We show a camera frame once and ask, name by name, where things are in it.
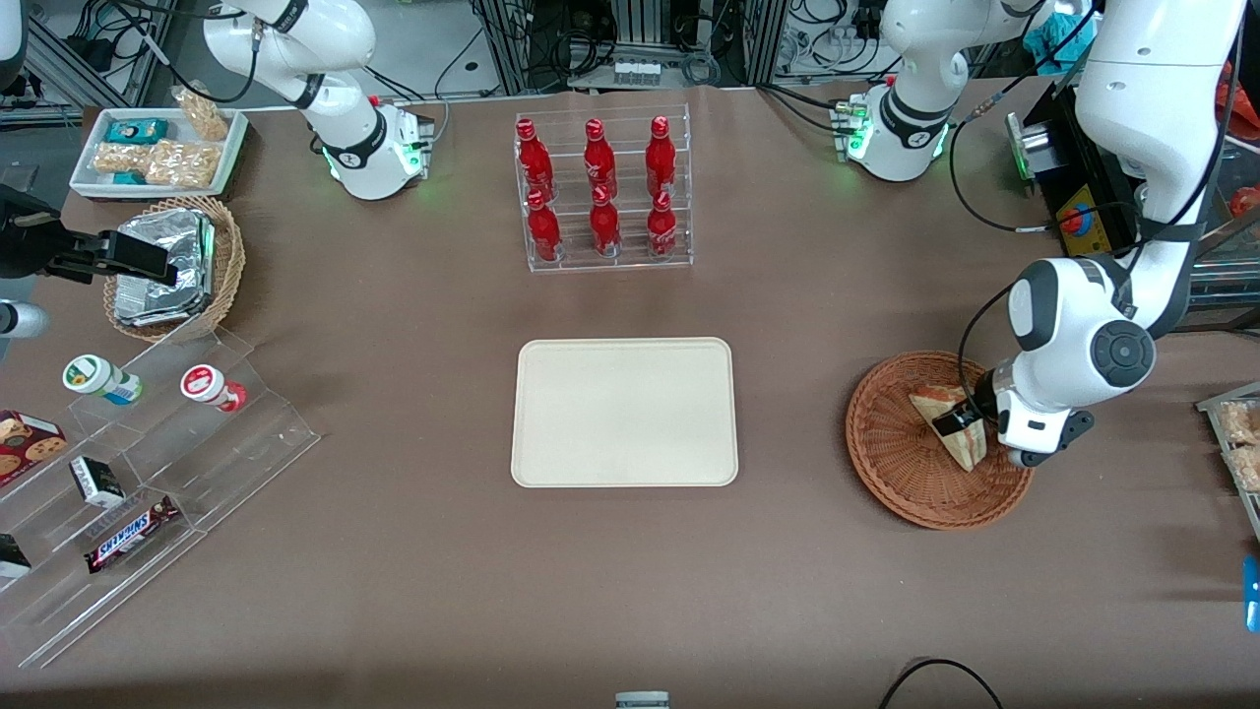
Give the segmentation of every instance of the red coca-cola bottle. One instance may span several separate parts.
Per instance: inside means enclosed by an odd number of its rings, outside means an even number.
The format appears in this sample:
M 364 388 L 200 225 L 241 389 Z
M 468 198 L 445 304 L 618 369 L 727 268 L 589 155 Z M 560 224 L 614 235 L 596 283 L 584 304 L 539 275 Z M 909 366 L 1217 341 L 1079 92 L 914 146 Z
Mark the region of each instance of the red coca-cola bottle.
M 648 251 L 655 258 L 667 258 L 674 251 L 674 230 L 678 219 L 670 208 L 668 191 L 658 191 L 651 200 L 651 212 L 648 214 Z
M 543 261 L 559 261 L 564 257 L 564 243 L 559 239 L 559 219 L 547 205 L 547 198 L 541 189 L 530 189 L 529 237 L 534 239 L 534 251 Z
M 604 121 L 591 118 L 586 121 L 586 176 L 591 180 L 591 189 L 605 186 L 609 190 L 609 199 L 617 198 L 617 165 L 612 156 L 612 146 L 604 137 Z
M 591 191 L 595 205 L 591 207 L 591 233 L 595 234 L 595 249 L 605 258 L 621 253 L 621 224 L 617 208 L 612 205 L 612 195 L 605 185 Z
M 556 200 L 556 171 L 551 166 L 551 152 L 538 132 L 534 130 L 534 121 L 520 118 L 517 121 L 517 137 L 520 139 L 520 165 L 525 169 L 525 183 L 529 189 L 543 193 L 547 203 Z
M 648 142 L 648 194 L 655 196 L 662 190 L 674 190 L 674 142 L 669 140 L 669 118 L 651 120 L 651 140 Z

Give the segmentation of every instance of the white tray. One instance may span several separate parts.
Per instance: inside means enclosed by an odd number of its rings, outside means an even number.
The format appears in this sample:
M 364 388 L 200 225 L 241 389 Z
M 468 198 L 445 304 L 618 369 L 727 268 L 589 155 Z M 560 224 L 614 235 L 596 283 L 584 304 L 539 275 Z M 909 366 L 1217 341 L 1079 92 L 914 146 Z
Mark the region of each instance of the white tray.
M 738 470 L 726 341 L 536 339 L 520 348 L 512 436 L 520 486 L 723 486 Z
M 222 194 L 232 175 L 232 166 L 236 164 L 241 144 L 244 142 L 244 132 L 249 126 L 249 118 L 243 111 L 234 108 L 219 108 L 228 121 L 228 136 L 223 140 L 223 157 L 219 160 L 219 169 L 214 171 L 210 186 L 205 189 L 189 189 L 185 186 L 173 186 L 169 184 L 113 184 L 113 173 L 98 173 L 92 169 L 92 156 L 96 155 L 96 146 L 105 140 L 105 132 L 113 121 L 126 121 L 134 118 L 166 118 L 166 137 L 173 140 L 202 141 L 193 125 L 184 117 L 180 108 L 105 108 L 96 117 L 92 132 L 87 136 L 87 144 L 79 152 L 78 162 L 74 165 L 74 174 L 71 175 L 71 189 L 97 199 L 166 199 L 170 196 L 213 196 Z

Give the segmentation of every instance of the table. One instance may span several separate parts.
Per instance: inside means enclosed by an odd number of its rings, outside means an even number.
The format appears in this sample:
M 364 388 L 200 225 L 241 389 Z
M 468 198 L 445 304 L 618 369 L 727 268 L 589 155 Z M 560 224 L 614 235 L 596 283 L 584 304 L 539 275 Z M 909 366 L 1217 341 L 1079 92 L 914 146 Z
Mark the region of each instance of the table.
M 994 87 L 971 82 L 960 106 Z M 1026 82 L 1009 110 L 1043 87 Z M 696 266 L 530 275 L 515 112 L 680 99 Z M 968 217 L 944 162 L 881 183 L 751 89 L 559 94 L 456 105 L 432 178 L 363 203 L 306 151 L 297 113 L 251 120 L 229 204 L 248 262 L 226 324 L 326 438 L 48 670 L 0 672 L 0 691 L 24 693 L 0 703 L 598 708 L 667 689 L 679 708 L 866 708 L 927 655 L 975 667 L 1012 706 L 1236 706 L 1260 691 L 1240 613 L 1251 531 L 1193 407 L 1255 380 L 1254 343 L 1160 340 L 1150 380 L 1095 408 L 1097 428 L 984 530 L 910 526 L 854 475 L 840 431 L 862 375 L 955 346 L 990 293 L 1057 252 Z M 1000 116 L 968 130 L 958 162 L 989 217 L 1046 218 Z M 96 229 L 141 208 L 72 196 L 64 220 Z M 13 346 L 8 406 L 57 412 L 74 354 L 141 348 L 110 329 L 98 287 L 43 280 L 35 297 L 54 324 Z M 974 359 L 1014 351 L 1003 320 L 976 329 Z M 517 487 L 520 345 L 639 335 L 731 344 L 735 484 Z M 896 706 L 987 705 L 940 667 L 903 695 Z

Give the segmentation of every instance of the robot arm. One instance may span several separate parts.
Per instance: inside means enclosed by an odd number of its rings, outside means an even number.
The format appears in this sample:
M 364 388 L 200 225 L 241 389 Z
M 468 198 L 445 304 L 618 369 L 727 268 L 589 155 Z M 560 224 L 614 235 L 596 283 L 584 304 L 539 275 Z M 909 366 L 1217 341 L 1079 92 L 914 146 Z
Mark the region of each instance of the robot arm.
M 945 125 L 966 86 L 968 47 L 1019 37 L 1053 11 L 1047 0 L 890 0 L 879 34 L 905 60 L 891 87 L 854 94 L 869 126 L 848 144 L 847 157 L 871 174 L 905 181 L 924 174 L 945 139 Z
M 358 3 L 234 0 L 219 8 L 236 10 L 247 14 L 203 24 L 210 53 L 302 111 L 346 191 L 382 199 L 427 175 L 432 123 L 373 105 L 348 73 L 367 67 L 375 50 L 375 29 Z
M 1019 354 L 976 392 L 1018 465 L 1036 466 L 1092 426 L 1085 407 L 1150 374 L 1154 340 L 1184 315 L 1217 136 L 1215 91 L 1246 0 L 1121 0 L 1109 5 L 1077 91 L 1099 146 L 1139 164 L 1139 244 L 1121 258 L 1042 258 L 1011 288 Z M 1174 86 L 1177 99 L 1169 99 Z

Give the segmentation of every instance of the foil-wrapped food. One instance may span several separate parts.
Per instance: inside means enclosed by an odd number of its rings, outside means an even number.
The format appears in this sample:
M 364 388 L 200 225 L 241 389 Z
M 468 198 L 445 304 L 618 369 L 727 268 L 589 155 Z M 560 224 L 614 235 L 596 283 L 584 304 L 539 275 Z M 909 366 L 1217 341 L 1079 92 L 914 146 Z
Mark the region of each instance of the foil-wrapped food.
M 122 233 L 160 246 L 176 268 L 175 285 L 118 276 L 113 314 L 129 326 L 190 319 L 209 306 L 214 285 L 214 223 L 199 209 L 140 214 L 118 227 Z

